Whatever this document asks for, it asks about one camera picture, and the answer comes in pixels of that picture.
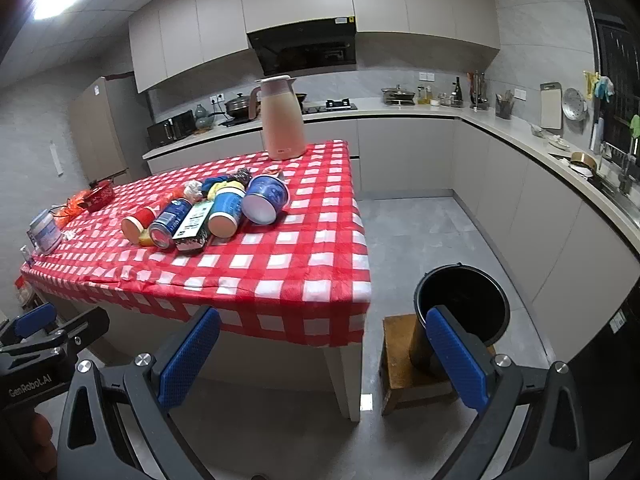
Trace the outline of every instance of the black bucket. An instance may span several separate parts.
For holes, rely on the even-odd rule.
[[[485,346],[502,337],[510,320],[509,300],[502,287],[482,270],[455,264],[428,272],[415,288],[418,322],[409,348],[412,364],[426,373],[439,367],[424,321],[428,310],[437,305],[446,306],[462,328],[477,335]]]

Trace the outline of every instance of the hand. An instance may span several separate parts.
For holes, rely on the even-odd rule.
[[[31,419],[31,436],[36,445],[31,452],[34,467],[43,474],[48,474],[56,467],[58,456],[56,447],[51,442],[53,429],[49,421],[39,413],[34,413]]]

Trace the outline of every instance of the sink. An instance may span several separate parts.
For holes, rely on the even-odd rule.
[[[631,202],[628,196],[620,193],[620,190],[612,183],[599,175],[590,178],[593,187],[607,197],[631,222],[640,229],[640,209]]]

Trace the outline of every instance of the blue paper cup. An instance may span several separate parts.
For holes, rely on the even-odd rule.
[[[207,226],[214,236],[230,238],[238,230],[242,218],[244,191],[237,187],[223,187],[213,202]]]
[[[249,183],[242,199],[242,212],[255,224],[273,224],[288,202],[289,189],[283,181],[271,175],[259,175]]]

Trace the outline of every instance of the floor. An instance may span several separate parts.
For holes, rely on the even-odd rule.
[[[380,416],[378,362],[382,319],[413,311],[415,286],[425,272],[462,262],[484,270],[502,286],[511,321],[495,345],[520,365],[548,367],[542,343],[500,263],[470,219],[452,198],[362,201],[373,300],[364,335],[363,394],[372,411],[359,424],[340,418],[335,398],[326,393],[261,390],[197,380],[172,417],[196,454],[218,480],[248,479],[264,473],[271,480],[407,480],[431,478],[456,447],[476,412],[460,401],[450,405],[398,410]],[[39,411],[56,430],[64,397]],[[494,461],[493,478],[507,459],[525,410],[519,408]],[[130,412],[130,436],[146,472],[162,479]]]

